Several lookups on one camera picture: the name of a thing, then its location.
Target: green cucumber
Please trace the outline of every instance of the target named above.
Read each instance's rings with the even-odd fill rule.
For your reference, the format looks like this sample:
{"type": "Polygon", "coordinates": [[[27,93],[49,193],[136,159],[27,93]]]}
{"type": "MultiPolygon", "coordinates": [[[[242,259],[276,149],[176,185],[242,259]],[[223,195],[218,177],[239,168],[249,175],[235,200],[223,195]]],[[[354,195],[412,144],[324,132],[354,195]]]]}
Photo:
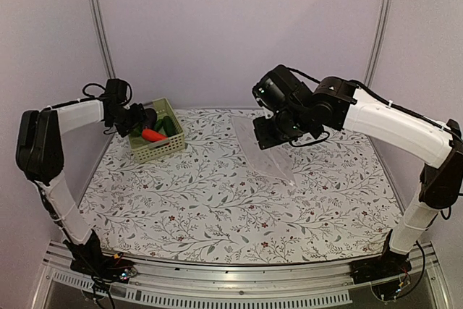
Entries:
{"type": "Polygon", "coordinates": [[[142,125],[139,124],[138,126],[136,126],[136,128],[134,128],[133,131],[131,131],[130,135],[133,137],[141,137],[142,136],[142,125]]]}
{"type": "Polygon", "coordinates": [[[175,129],[175,125],[169,116],[165,116],[163,118],[163,127],[168,137],[173,137],[174,135],[176,135],[177,130],[175,129]]]}
{"type": "Polygon", "coordinates": [[[159,132],[162,128],[162,119],[159,119],[156,124],[154,125],[154,128],[153,130],[155,130],[156,132],[159,132]]]}

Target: black cable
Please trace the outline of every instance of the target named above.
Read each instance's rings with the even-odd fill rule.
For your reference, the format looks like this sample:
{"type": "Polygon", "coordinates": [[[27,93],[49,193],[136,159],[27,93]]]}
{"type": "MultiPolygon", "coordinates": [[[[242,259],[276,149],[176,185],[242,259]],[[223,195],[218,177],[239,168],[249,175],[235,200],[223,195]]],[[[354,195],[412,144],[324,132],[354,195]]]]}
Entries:
{"type": "Polygon", "coordinates": [[[451,216],[451,206],[449,206],[449,213],[447,214],[447,216],[443,214],[443,210],[441,210],[441,216],[442,216],[442,219],[449,220],[451,216]]]}
{"type": "MultiPolygon", "coordinates": [[[[365,90],[366,93],[368,93],[370,96],[374,97],[374,99],[377,99],[378,101],[380,101],[381,103],[385,104],[385,105],[389,105],[389,102],[384,99],[383,97],[379,96],[378,94],[376,94],[375,92],[373,92],[371,89],[369,89],[363,82],[360,82],[360,81],[357,81],[357,80],[350,80],[350,82],[354,82],[357,84],[358,87],[361,87],[363,90],[365,90]]],[[[449,133],[450,135],[454,136],[458,141],[461,141],[463,143],[463,140],[462,138],[456,134],[454,131],[448,129],[448,128],[445,128],[443,127],[441,124],[437,123],[437,122],[434,122],[432,119],[429,119],[421,114],[418,114],[416,111],[413,111],[413,110],[409,110],[407,108],[404,108],[403,106],[400,106],[400,105],[397,105],[397,104],[391,104],[391,108],[393,109],[396,109],[396,110],[399,110],[407,115],[410,115],[412,117],[416,117],[417,119],[421,119],[422,121],[425,121],[431,125],[433,125],[434,127],[437,127],[441,130],[443,130],[444,132],[447,132],[449,133]]]]}
{"type": "Polygon", "coordinates": [[[322,143],[323,141],[327,141],[327,139],[331,136],[331,134],[330,134],[329,132],[325,131],[325,130],[323,131],[323,133],[326,133],[326,136],[325,136],[324,138],[318,139],[318,140],[314,140],[314,141],[312,141],[312,142],[310,142],[310,143],[305,143],[305,144],[302,144],[302,145],[296,145],[296,144],[293,143],[293,140],[291,140],[291,141],[289,142],[289,144],[290,144],[290,146],[292,146],[293,148],[304,148],[304,147],[306,147],[306,146],[317,145],[317,144],[322,143]]]}
{"type": "Polygon", "coordinates": [[[92,286],[92,290],[93,290],[93,302],[100,308],[100,309],[105,309],[101,304],[100,304],[100,300],[97,300],[96,299],[96,288],[99,288],[101,289],[102,291],[104,291],[107,295],[108,295],[108,298],[109,298],[109,302],[111,303],[111,308],[112,309],[116,309],[116,304],[114,303],[114,300],[113,300],[113,297],[111,296],[111,293],[110,293],[110,288],[108,289],[105,289],[103,286],[106,285],[107,283],[105,281],[102,281],[101,283],[102,284],[98,284],[98,282],[96,281],[95,277],[92,276],[92,280],[93,280],[93,286],[92,286]]]}
{"type": "Polygon", "coordinates": [[[422,269],[421,269],[420,277],[418,278],[417,282],[415,282],[415,285],[413,285],[413,287],[410,289],[410,291],[408,291],[406,294],[404,294],[404,295],[402,295],[402,296],[398,296],[397,299],[406,297],[406,296],[408,296],[410,293],[412,293],[412,291],[413,291],[414,289],[416,289],[417,286],[420,284],[421,279],[422,279],[423,276],[425,275],[425,269],[426,269],[426,255],[425,255],[425,251],[422,249],[422,247],[421,247],[421,245],[420,245],[419,242],[416,242],[416,245],[419,247],[419,249],[420,249],[420,251],[421,251],[421,255],[422,255],[422,269]]]}
{"type": "Polygon", "coordinates": [[[299,74],[299,75],[305,77],[306,79],[308,79],[308,80],[310,80],[310,81],[312,81],[312,82],[320,83],[320,80],[317,80],[317,79],[315,79],[314,77],[311,77],[311,76],[305,74],[304,72],[301,72],[300,70],[297,70],[297,69],[295,69],[295,68],[288,68],[288,70],[289,70],[290,72],[296,72],[297,74],[299,74]]]}
{"type": "Polygon", "coordinates": [[[91,86],[96,86],[96,87],[101,88],[102,90],[105,90],[104,86],[100,85],[99,83],[91,82],[91,83],[88,83],[87,85],[85,85],[84,88],[82,89],[82,93],[84,94],[84,96],[94,97],[95,98],[95,96],[93,94],[87,93],[87,88],[89,88],[91,86]]]}
{"type": "Polygon", "coordinates": [[[114,130],[113,132],[109,132],[111,129],[112,129],[112,127],[108,128],[108,129],[105,129],[105,130],[103,131],[103,134],[104,134],[104,135],[113,135],[113,134],[116,134],[116,133],[117,133],[117,130],[114,130]]]}
{"type": "Polygon", "coordinates": [[[130,95],[129,98],[125,101],[125,103],[122,104],[122,106],[126,106],[132,100],[132,86],[129,83],[127,83],[127,86],[129,87],[130,95]]]}

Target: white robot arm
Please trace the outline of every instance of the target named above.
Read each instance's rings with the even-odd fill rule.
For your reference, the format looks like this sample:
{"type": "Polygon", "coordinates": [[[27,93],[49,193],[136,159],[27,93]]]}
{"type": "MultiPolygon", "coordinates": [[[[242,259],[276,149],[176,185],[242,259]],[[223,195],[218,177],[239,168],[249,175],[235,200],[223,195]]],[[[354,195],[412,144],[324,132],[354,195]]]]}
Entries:
{"type": "Polygon", "coordinates": [[[261,149],[289,142],[305,133],[315,139],[323,126],[369,135],[408,151],[424,162],[420,185],[404,217],[388,234],[379,258],[351,263],[355,283],[409,271],[408,254],[437,214],[450,208],[463,180],[463,142],[459,125],[423,117],[377,96],[358,81],[327,77],[321,82],[283,65],[252,89],[267,112],[253,121],[261,149]],[[292,73],[318,83],[312,92],[292,73]]]}
{"type": "Polygon", "coordinates": [[[120,255],[103,255],[98,236],[79,214],[64,177],[61,136],[101,121],[107,127],[116,126],[123,137],[129,134],[145,119],[145,112],[141,104],[126,107],[127,87],[125,81],[111,79],[97,98],[89,96],[42,111],[26,111],[17,143],[17,165],[37,187],[44,207],[63,231],[64,243],[74,257],[71,269],[91,275],[101,284],[126,282],[136,270],[133,262],[120,259],[120,255]]]}

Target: wire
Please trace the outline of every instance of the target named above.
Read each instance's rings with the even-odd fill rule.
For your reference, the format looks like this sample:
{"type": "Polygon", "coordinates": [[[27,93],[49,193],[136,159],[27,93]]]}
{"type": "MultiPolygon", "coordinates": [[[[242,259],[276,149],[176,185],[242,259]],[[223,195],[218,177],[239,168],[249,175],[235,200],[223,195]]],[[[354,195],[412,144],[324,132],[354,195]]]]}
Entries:
{"type": "Polygon", "coordinates": [[[293,140],[291,140],[289,142],[290,146],[292,146],[293,148],[304,148],[306,146],[312,146],[312,145],[317,145],[317,144],[320,144],[322,143],[323,141],[327,141],[327,139],[331,136],[330,132],[327,132],[327,131],[323,131],[323,133],[326,134],[326,136],[322,139],[318,139],[318,140],[314,140],[314,141],[311,141],[310,143],[305,143],[305,144],[302,144],[302,145],[296,145],[293,143],[293,140]]]}
{"type": "MultiPolygon", "coordinates": [[[[422,255],[422,269],[421,269],[421,273],[420,273],[420,277],[418,278],[417,282],[415,282],[415,284],[413,285],[413,287],[410,289],[410,291],[408,291],[407,293],[403,294],[403,295],[397,295],[397,292],[398,291],[394,291],[392,292],[391,294],[387,295],[387,296],[384,296],[382,297],[381,293],[378,292],[378,293],[375,293],[375,291],[373,291],[373,288],[371,287],[371,291],[372,293],[375,295],[376,298],[378,298],[381,302],[384,302],[384,303],[388,303],[388,302],[391,302],[391,301],[395,301],[395,300],[399,300],[400,298],[403,298],[403,297],[406,297],[408,296],[410,293],[412,293],[417,287],[418,285],[420,284],[423,276],[425,275],[425,269],[426,269],[426,254],[425,254],[425,251],[423,250],[423,248],[421,247],[420,243],[419,242],[416,242],[415,243],[418,248],[420,249],[421,251],[421,255],[422,255]]],[[[405,279],[407,277],[410,278],[410,275],[408,274],[408,271],[406,269],[402,269],[402,271],[405,273],[405,277],[403,278],[403,280],[401,280],[402,283],[405,283],[405,279]]]]}
{"type": "Polygon", "coordinates": [[[87,93],[87,88],[91,87],[91,86],[95,86],[95,87],[99,87],[101,88],[102,90],[106,90],[104,88],[104,86],[100,85],[99,83],[95,83],[95,82],[91,82],[91,83],[88,83],[87,85],[84,86],[84,88],[82,89],[82,93],[84,94],[84,96],[87,96],[87,97],[94,97],[95,96],[93,94],[89,94],[87,93]]]}
{"type": "Polygon", "coordinates": [[[445,215],[443,214],[443,210],[441,210],[442,219],[444,219],[444,220],[449,220],[449,219],[450,219],[450,216],[451,216],[451,206],[449,206],[448,212],[449,212],[449,213],[447,214],[447,216],[445,216],[445,215]]]}
{"type": "Polygon", "coordinates": [[[127,86],[129,87],[130,95],[129,98],[125,101],[125,103],[122,104],[122,106],[126,106],[132,100],[132,86],[129,83],[127,83],[127,86]]]}
{"type": "Polygon", "coordinates": [[[412,291],[418,287],[418,285],[420,284],[422,278],[423,278],[424,275],[425,275],[425,269],[426,269],[426,255],[425,255],[425,251],[423,250],[423,248],[421,247],[421,245],[420,245],[419,242],[416,242],[416,245],[417,245],[418,248],[420,249],[421,255],[422,255],[422,269],[421,269],[420,277],[418,278],[417,282],[415,282],[415,285],[413,285],[413,287],[410,289],[410,291],[408,291],[407,293],[405,293],[405,294],[402,295],[402,296],[398,296],[397,299],[406,297],[406,296],[408,296],[410,293],[412,293],[412,291]]]}
{"type": "Polygon", "coordinates": [[[97,282],[97,279],[95,279],[94,276],[92,276],[92,280],[93,280],[93,286],[92,286],[92,290],[93,290],[93,302],[101,309],[105,309],[101,304],[100,304],[100,300],[97,300],[96,299],[96,288],[99,288],[101,289],[102,291],[104,291],[107,295],[108,295],[108,298],[109,298],[109,302],[111,302],[111,307],[112,309],[116,309],[116,304],[114,303],[114,300],[113,300],[113,297],[111,296],[111,293],[110,293],[110,287],[105,289],[103,286],[104,285],[107,285],[107,283],[105,281],[99,281],[101,284],[99,284],[97,282]]]}
{"type": "MultiPolygon", "coordinates": [[[[356,83],[358,87],[361,87],[363,90],[365,90],[366,93],[368,93],[370,96],[374,97],[374,99],[377,99],[378,101],[380,101],[381,103],[383,103],[385,105],[389,105],[389,102],[386,99],[384,99],[383,97],[381,97],[378,94],[376,94],[375,92],[373,92],[363,82],[360,82],[360,81],[357,81],[357,80],[350,80],[350,82],[356,83]]],[[[403,112],[403,113],[405,113],[407,115],[416,117],[417,119],[421,119],[422,121],[427,122],[427,123],[433,125],[434,127],[437,127],[440,130],[443,130],[444,132],[449,133],[450,135],[454,136],[458,141],[463,143],[462,138],[458,134],[456,134],[453,130],[450,130],[449,128],[443,127],[441,124],[439,124],[437,122],[434,122],[432,119],[429,119],[429,118],[427,118],[427,117],[425,117],[425,116],[423,116],[421,114],[418,114],[416,111],[409,110],[409,109],[404,108],[403,106],[400,106],[400,105],[397,105],[397,104],[391,104],[391,108],[399,110],[399,111],[401,111],[401,112],[403,112]]]]}
{"type": "Polygon", "coordinates": [[[301,72],[300,70],[297,70],[297,69],[295,69],[295,68],[288,68],[288,70],[289,70],[290,72],[296,72],[297,74],[299,74],[299,75],[305,77],[306,79],[308,79],[308,80],[310,80],[310,81],[312,81],[312,82],[320,83],[320,80],[317,80],[317,79],[315,79],[314,77],[311,77],[311,76],[305,74],[304,72],[301,72]]]}
{"type": "Polygon", "coordinates": [[[117,133],[117,130],[114,130],[113,132],[109,132],[110,130],[112,130],[113,127],[110,127],[110,128],[107,128],[103,131],[103,134],[104,135],[113,135],[113,134],[116,134],[117,133]]]}

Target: floral tablecloth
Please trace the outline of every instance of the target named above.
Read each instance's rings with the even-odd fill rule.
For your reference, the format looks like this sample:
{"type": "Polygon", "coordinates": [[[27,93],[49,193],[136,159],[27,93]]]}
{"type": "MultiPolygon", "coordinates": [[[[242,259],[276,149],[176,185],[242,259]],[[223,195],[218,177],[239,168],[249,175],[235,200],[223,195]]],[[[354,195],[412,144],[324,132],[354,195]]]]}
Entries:
{"type": "Polygon", "coordinates": [[[381,250],[400,217],[368,139],[331,132],[291,148],[298,186],[246,163],[232,116],[178,110],[187,148],[137,164],[114,136],[80,204],[102,246],[136,255],[217,263],[327,261],[381,250]]]}

